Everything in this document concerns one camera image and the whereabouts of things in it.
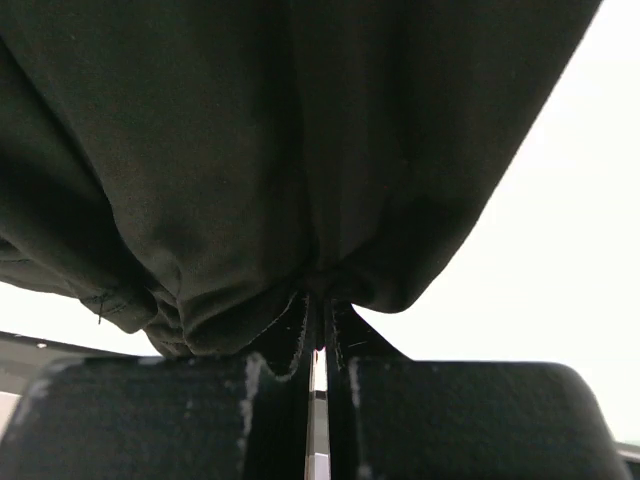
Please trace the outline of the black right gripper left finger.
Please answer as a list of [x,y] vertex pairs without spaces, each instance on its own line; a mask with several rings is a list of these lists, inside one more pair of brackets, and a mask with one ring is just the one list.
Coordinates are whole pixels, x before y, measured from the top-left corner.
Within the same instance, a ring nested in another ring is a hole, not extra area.
[[31,380],[1,441],[5,479],[302,479],[315,302],[210,357],[73,357]]

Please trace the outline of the black t shirt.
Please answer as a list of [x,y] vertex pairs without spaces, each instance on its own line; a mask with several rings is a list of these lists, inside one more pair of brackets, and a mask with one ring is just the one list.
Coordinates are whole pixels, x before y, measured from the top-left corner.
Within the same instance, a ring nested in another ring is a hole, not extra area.
[[1,279],[163,354],[410,307],[596,1],[5,1]]

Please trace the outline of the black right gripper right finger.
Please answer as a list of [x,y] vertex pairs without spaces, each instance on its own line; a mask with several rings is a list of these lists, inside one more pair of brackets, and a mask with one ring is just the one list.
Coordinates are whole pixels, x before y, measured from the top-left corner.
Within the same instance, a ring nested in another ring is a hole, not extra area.
[[597,400],[558,363],[418,361],[324,306],[335,479],[626,479]]

